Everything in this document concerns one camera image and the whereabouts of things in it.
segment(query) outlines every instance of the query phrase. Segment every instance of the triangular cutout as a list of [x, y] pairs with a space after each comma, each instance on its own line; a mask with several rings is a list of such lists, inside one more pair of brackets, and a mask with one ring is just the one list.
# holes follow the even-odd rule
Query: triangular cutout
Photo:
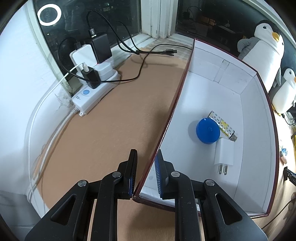
[[76, 200], [76, 195], [71, 195], [59, 208], [58, 210], [50, 217], [50, 220], [61, 225], [67, 225], [70, 214], [72, 212], [74, 203]]
[[216, 194], [216, 199], [226, 225], [242, 220], [242, 216], [238, 213], [238, 211], [236, 211], [221, 194]]

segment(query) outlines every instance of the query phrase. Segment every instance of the brown mat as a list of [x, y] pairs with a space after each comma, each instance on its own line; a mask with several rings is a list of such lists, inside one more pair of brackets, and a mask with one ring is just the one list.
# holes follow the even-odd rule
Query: brown mat
[[[123, 79], [138, 74], [142, 56], [120, 68]], [[121, 83], [86, 116], [76, 115], [60, 136], [38, 184], [51, 208], [77, 181], [102, 179], [138, 151], [136, 183], [168, 118], [186, 65], [176, 57], [148, 56], [139, 79]], [[174, 240], [174, 213], [118, 201], [118, 240]]]

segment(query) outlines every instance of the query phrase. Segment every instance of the silver pivot bolt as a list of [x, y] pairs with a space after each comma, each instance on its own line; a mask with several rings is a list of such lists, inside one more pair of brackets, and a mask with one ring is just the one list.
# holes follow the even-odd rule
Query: silver pivot bolt
[[78, 182], [78, 186], [80, 186], [80, 187], [84, 187], [85, 185], [86, 185], [86, 181], [85, 180], [80, 180]]
[[121, 173], [120, 172], [113, 172], [112, 177], [120, 177]]
[[171, 173], [171, 175], [172, 175], [172, 177], [179, 177], [180, 176], [180, 173], [174, 171], [174, 172]]
[[208, 179], [208, 180], [206, 180], [205, 183], [206, 183], [208, 186], [214, 186], [214, 185], [215, 185], [215, 182], [214, 182], [212, 179]]

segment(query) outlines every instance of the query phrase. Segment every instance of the box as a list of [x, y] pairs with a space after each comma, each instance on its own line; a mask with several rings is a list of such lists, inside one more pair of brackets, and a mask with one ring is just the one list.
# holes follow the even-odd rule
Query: box
[[[174, 200], [162, 200], [153, 165], [161, 149], [176, 171], [203, 182], [211, 178], [253, 218], [267, 216], [274, 202], [279, 173], [279, 144], [271, 102], [259, 74], [236, 57], [195, 40], [170, 116], [134, 192], [133, 200], [174, 210]], [[211, 111], [235, 130], [233, 165], [227, 175], [214, 166], [215, 145], [195, 133], [199, 120]]]

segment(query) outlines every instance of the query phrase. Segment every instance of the power strip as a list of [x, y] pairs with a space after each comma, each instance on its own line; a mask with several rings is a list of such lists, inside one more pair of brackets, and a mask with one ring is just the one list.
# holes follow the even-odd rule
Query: power strip
[[[116, 73], [108, 80], [119, 80], [120, 75]], [[110, 90], [116, 87], [119, 82], [114, 83], [101, 83], [97, 88], [92, 89], [84, 85], [73, 97], [74, 105], [80, 110], [79, 115], [84, 116], [88, 114], [100, 101], [108, 94]]]

